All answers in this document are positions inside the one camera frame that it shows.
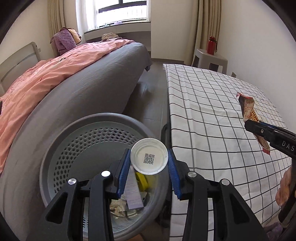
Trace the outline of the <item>person's right hand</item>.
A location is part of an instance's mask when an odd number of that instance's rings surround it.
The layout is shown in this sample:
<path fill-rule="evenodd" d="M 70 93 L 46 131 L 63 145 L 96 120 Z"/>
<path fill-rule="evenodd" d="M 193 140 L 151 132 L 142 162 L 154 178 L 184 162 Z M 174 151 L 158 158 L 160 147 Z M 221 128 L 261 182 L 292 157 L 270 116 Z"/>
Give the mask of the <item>person's right hand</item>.
<path fill-rule="evenodd" d="M 290 184 L 292 181 L 292 167 L 285 171 L 280 181 L 280 188 L 276 193 L 275 200 L 278 206 L 283 206 L 290 196 Z"/>

